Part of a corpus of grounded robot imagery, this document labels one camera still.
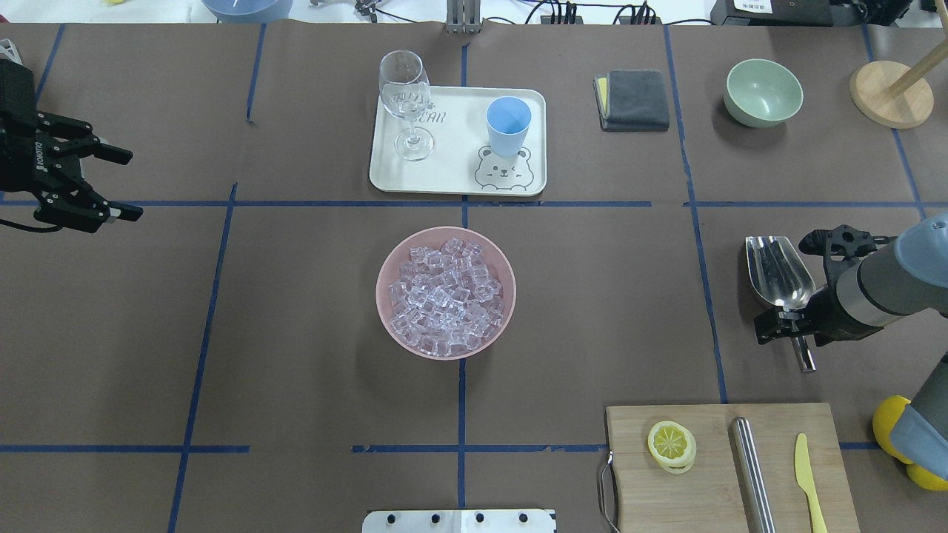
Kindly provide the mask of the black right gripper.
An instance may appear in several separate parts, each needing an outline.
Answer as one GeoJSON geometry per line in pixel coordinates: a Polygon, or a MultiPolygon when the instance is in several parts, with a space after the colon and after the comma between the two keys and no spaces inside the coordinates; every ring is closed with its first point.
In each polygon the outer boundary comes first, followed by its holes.
{"type": "Polygon", "coordinates": [[[815,282],[815,294],[802,311],[800,329],[805,336],[813,336],[817,346],[862,340],[881,331],[881,325],[864,323],[844,310],[846,299],[837,296],[835,290],[844,274],[857,275],[864,259],[894,240],[894,236],[840,225],[815,229],[795,246],[815,282]]]}

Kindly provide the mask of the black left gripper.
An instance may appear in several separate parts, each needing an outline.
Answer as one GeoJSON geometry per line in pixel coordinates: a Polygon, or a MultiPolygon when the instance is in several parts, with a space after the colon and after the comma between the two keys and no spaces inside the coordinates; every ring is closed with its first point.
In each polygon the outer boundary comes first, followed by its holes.
{"type": "Polygon", "coordinates": [[[36,107],[33,71],[2,60],[2,191],[36,200],[33,217],[42,232],[56,227],[97,232],[99,225],[137,222],[144,209],[99,199],[82,178],[80,158],[128,165],[133,153],[108,144],[86,122],[36,107]]]}

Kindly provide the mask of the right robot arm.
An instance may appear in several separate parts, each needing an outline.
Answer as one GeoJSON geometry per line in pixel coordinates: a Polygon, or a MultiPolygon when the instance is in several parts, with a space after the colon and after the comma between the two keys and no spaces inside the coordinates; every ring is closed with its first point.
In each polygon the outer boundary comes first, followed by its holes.
{"type": "MultiPolygon", "coordinates": [[[[924,310],[946,314],[945,215],[899,236],[847,225],[813,230],[798,246],[784,236],[749,236],[745,250],[752,287],[769,304],[754,320],[756,340],[789,338],[802,372],[815,371],[808,337],[817,346],[857,341],[924,310]]],[[[873,421],[881,448],[916,483],[922,475],[946,480],[946,374],[942,358],[894,421],[873,421]]]]}

